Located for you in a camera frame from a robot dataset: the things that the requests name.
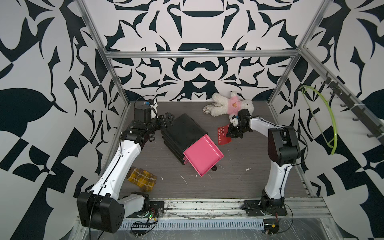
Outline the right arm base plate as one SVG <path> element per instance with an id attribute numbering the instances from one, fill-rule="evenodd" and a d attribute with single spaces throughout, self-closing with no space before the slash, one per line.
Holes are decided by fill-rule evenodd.
<path id="1" fill-rule="evenodd" d="M 245 200 L 241 209 L 246 212 L 249 217 L 273 217 L 286 216 L 287 208 L 284 200 Z"/>

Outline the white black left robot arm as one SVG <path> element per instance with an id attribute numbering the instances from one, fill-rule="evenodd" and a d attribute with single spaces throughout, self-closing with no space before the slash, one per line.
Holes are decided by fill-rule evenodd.
<path id="1" fill-rule="evenodd" d="M 173 125 L 174 115 L 165 113 L 145 121 L 133 120 L 120 134 L 119 147 L 104 174 L 88 192 L 81 192 L 77 207 L 83 227 L 115 233 L 123 220 L 150 209 L 147 194 L 134 192 L 120 199 L 120 191 L 134 160 L 158 130 Z"/>

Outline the black drawer cabinet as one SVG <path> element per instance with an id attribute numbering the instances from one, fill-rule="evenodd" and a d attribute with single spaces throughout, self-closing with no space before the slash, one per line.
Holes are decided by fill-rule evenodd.
<path id="1" fill-rule="evenodd" d="M 184 152 L 208 132 L 188 114 L 182 114 L 174 119 L 172 127 L 161 130 L 161 134 L 167 148 L 185 165 Z"/>

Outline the pink drawer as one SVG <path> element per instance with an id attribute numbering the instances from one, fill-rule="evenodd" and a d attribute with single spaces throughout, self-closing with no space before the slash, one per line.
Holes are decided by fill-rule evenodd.
<path id="1" fill-rule="evenodd" d="M 183 155 L 200 177 L 204 176 L 224 157 L 224 154 L 207 134 L 187 148 Z"/>

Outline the red postcard with text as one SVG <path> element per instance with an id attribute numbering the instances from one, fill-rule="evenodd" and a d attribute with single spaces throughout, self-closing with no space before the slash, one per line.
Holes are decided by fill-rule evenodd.
<path id="1" fill-rule="evenodd" d="M 219 145 L 226 145 L 232 141 L 232 139 L 230 137 L 227 137 L 228 132 L 229 132 L 229 125 L 217 128 L 218 144 Z"/>

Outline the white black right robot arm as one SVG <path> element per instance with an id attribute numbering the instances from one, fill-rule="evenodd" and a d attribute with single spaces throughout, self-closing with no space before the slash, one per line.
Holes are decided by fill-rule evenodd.
<path id="1" fill-rule="evenodd" d="M 263 189 L 260 208 L 267 210 L 282 207 L 288 175 L 301 156 L 295 129 L 278 126 L 261 117 L 252 117 L 248 110 L 239 111 L 236 120 L 238 120 L 237 124 L 229 125 L 227 137 L 242 138 L 244 133 L 256 131 L 268 138 L 271 170 L 268 182 Z"/>

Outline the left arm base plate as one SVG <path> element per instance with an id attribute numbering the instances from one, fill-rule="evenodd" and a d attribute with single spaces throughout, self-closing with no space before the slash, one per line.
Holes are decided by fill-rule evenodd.
<path id="1" fill-rule="evenodd" d="M 135 212 L 128 216 L 128 218 L 149 218 L 150 216 L 158 216 L 164 212 L 164 201 L 149 201 L 139 212 Z"/>

